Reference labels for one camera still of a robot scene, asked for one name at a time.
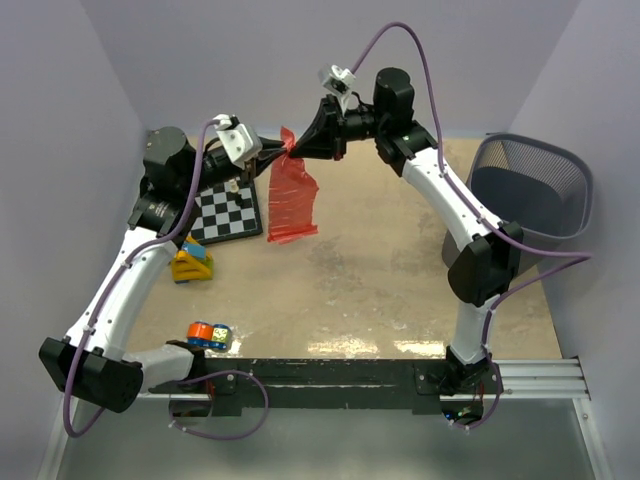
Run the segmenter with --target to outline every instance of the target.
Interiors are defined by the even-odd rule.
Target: cable
[[[216,435],[214,433],[199,432],[197,430],[192,430],[180,424],[176,419],[176,417],[174,416],[173,412],[171,411],[171,407],[169,407],[169,418],[171,419],[171,423],[169,424],[169,427],[172,427],[175,425],[179,430],[185,433],[188,433],[190,435],[195,435],[196,437],[207,438],[209,440],[241,440],[243,438],[247,438],[249,435],[252,435],[260,427],[262,427],[265,420],[267,419],[267,415],[269,414],[269,396],[267,395],[267,390],[266,388],[264,388],[264,385],[253,375],[246,372],[242,372],[240,370],[224,370],[222,372],[210,373],[209,375],[204,375],[202,377],[198,377],[190,380],[184,380],[182,382],[178,382],[178,385],[193,385],[194,383],[203,382],[205,380],[210,380],[212,378],[223,377],[227,375],[240,375],[241,377],[246,377],[249,380],[251,380],[253,383],[255,383],[260,389],[260,392],[262,392],[262,397],[264,398],[264,411],[262,413],[262,416],[260,417],[260,420],[258,420],[258,422],[253,427],[251,427],[246,432],[239,433],[236,435]]]
[[[498,299],[493,302],[493,304],[491,305],[491,307],[489,308],[489,311],[487,312],[487,315],[485,317],[485,321],[484,321],[484,325],[483,325],[483,331],[482,331],[482,350],[487,358],[487,361],[489,363],[489,367],[491,368],[491,370],[493,371],[495,377],[496,377],[496,384],[498,387],[498,391],[496,393],[496,397],[495,400],[493,401],[493,404],[491,405],[491,407],[489,408],[489,411],[477,422],[474,422],[471,425],[467,425],[467,426],[462,426],[462,425],[458,425],[455,424],[456,426],[465,428],[467,430],[469,429],[473,429],[473,428],[477,428],[480,425],[482,425],[483,423],[485,423],[490,417],[491,415],[493,415],[493,413],[495,412],[497,406],[498,406],[498,402],[500,399],[500,393],[502,392],[503,389],[503,384],[502,384],[502,377],[500,376],[500,369],[497,367],[497,365],[493,362],[492,358],[491,358],[491,353],[489,352],[489,349],[487,347],[487,342],[488,342],[488,337],[489,337],[489,327],[491,326],[491,321],[493,319],[493,315],[495,313],[495,309],[498,307],[498,305],[500,305],[502,302],[504,302],[507,298],[509,298],[511,295],[513,295],[516,292],[519,292],[520,290],[522,290],[523,288],[531,285],[532,283],[537,282],[538,280],[542,280],[544,278],[550,277],[551,275],[554,275],[558,272],[560,272],[561,270],[564,270],[566,268],[569,268],[573,265],[577,265],[578,263],[582,263],[588,259],[590,259],[593,254],[590,252],[555,252],[555,251],[547,251],[547,250],[539,250],[537,248],[533,248],[533,247],[529,247],[527,245],[524,245],[514,239],[512,239],[511,237],[505,235],[504,233],[502,233],[498,228],[494,227],[493,225],[491,225],[491,223],[486,220],[484,218],[484,216],[482,215],[482,213],[473,205],[473,203],[471,202],[471,200],[469,200],[467,198],[467,196],[464,194],[464,192],[458,188],[458,186],[455,184],[455,182],[451,179],[451,177],[449,176],[448,172],[445,169],[445,165],[444,165],[444,152],[443,152],[443,137],[442,137],[442,127],[440,125],[440,119],[438,118],[438,111],[436,109],[436,103],[435,103],[435,95],[433,93],[433,84],[431,82],[431,74],[429,72],[429,65],[427,63],[427,57],[424,53],[424,48],[422,47],[422,43],[420,42],[420,39],[418,38],[418,35],[416,35],[416,32],[406,23],[403,22],[391,22],[386,24],[385,26],[383,26],[378,33],[376,33],[374,35],[374,37],[371,39],[371,41],[369,42],[369,44],[365,47],[364,51],[362,52],[362,54],[360,55],[360,57],[358,57],[358,60],[356,60],[356,63],[353,65],[353,68],[351,69],[351,72],[353,74],[356,73],[356,71],[358,70],[358,68],[360,68],[360,65],[362,64],[362,62],[364,61],[364,59],[367,57],[367,55],[369,54],[369,52],[371,51],[371,49],[373,48],[373,46],[376,44],[376,42],[380,39],[380,37],[389,29],[393,28],[393,27],[398,27],[398,28],[402,28],[403,30],[405,30],[413,39],[417,49],[418,49],[418,53],[420,54],[420,60],[422,61],[422,67],[424,70],[424,77],[425,80],[427,82],[427,91],[429,94],[429,104],[431,106],[431,113],[433,115],[433,123],[435,124],[435,128],[436,128],[436,137],[437,137],[437,141],[438,141],[438,148],[437,148],[437,156],[438,156],[438,169],[440,170],[440,173],[442,174],[442,177],[445,179],[445,181],[447,182],[447,184],[449,184],[449,186],[451,187],[451,189],[456,193],[456,195],[460,198],[460,200],[465,204],[465,206],[475,215],[475,217],[480,220],[482,222],[482,224],[488,228],[492,233],[494,233],[497,237],[499,237],[501,240],[507,242],[509,245],[518,248],[519,250],[523,251],[523,252],[527,252],[527,253],[531,253],[534,255],[540,255],[540,256],[544,256],[544,257],[552,257],[552,258],[571,258],[572,260],[558,265],[544,273],[541,273],[537,276],[535,276],[534,278],[527,280],[526,282],[518,285],[517,287],[514,287],[512,289],[510,289],[509,291],[503,293],[502,295],[500,295],[500,297],[498,297]]]
[[[191,186],[189,188],[189,193],[187,195],[187,203],[185,204],[185,208],[182,211],[182,216],[178,221],[177,225],[173,230],[171,230],[167,235],[157,238],[155,240],[151,240],[149,242],[143,243],[139,245],[137,248],[133,249],[131,253],[124,260],[123,264],[115,271],[111,280],[103,290],[102,294],[98,298],[96,302],[96,306],[91,312],[89,319],[87,321],[87,325],[84,327],[84,333],[80,338],[80,342],[76,348],[76,352],[73,355],[73,359],[71,360],[71,367],[69,368],[69,374],[67,375],[67,381],[64,387],[64,399],[63,399],[63,408],[62,408],[62,419],[64,423],[64,429],[72,438],[78,438],[87,433],[87,431],[93,426],[93,424],[98,420],[102,412],[104,412],[104,407],[98,409],[96,413],[91,417],[91,419],[87,422],[87,424],[81,430],[74,430],[73,424],[71,422],[71,397],[73,391],[73,383],[76,378],[76,373],[78,370],[78,364],[80,363],[80,357],[82,356],[82,352],[84,352],[87,343],[89,342],[89,337],[93,333],[94,325],[98,321],[98,315],[100,311],[104,307],[109,295],[118,284],[120,277],[127,270],[127,265],[131,265],[135,257],[146,250],[147,248],[154,247],[156,245],[161,245],[163,243],[169,242],[173,240],[180,231],[184,228],[189,219],[189,215],[191,214],[191,209],[193,207],[193,203],[196,199],[196,194],[198,193],[198,183],[200,182],[200,172],[202,170],[202,157],[204,151],[204,138],[207,133],[207,130],[210,126],[217,124],[219,121],[216,119],[208,120],[202,126],[202,131],[200,132],[200,137],[198,138],[198,148],[196,150],[196,159],[193,166],[193,176],[191,178]]]

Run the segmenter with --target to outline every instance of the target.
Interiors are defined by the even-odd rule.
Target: trash bin
[[[486,208],[524,230],[524,244],[555,250],[589,225],[593,180],[589,167],[566,150],[500,133],[478,148],[467,187]],[[447,232],[442,259],[450,267],[459,252]],[[518,275],[541,260],[522,252]]]

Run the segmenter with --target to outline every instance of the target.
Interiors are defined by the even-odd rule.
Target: black and white checkered board
[[[262,233],[262,222],[253,183],[240,188],[242,206],[230,192],[229,183],[204,190],[196,198],[202,217],[191,229],[191,236],[201,245],[252,237]]]

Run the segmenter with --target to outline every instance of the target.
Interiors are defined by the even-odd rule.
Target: white wall
[[[0,15],[0,478],[33,479],[60,395],[38,360],[106,273],[143,128],[77,0]]]
[[[326,92],[316,73],[351,66],[373,34],[408,22],[432,64],[448,132],[506,129],[579,0],[81,0],[143,123],[193,130],[212,113],[258,128],[304,129]],[[412,74],[421,121],[429,110],[411,39],[389,32],[360,73]]]
[[[640,3],[583,0],[511,129],[582,157],[595,252],[545,285],[565,356],[580,355],[618,480],[640,472]]]

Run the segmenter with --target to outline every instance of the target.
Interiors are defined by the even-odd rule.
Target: red bag
[[[289,157],[296,143],[293,132],[282,127],[280,138],[287,153],[271,165],[267,241],[284,244],[318,233],[312,222],[318,184],[305,170],[303,159]]]

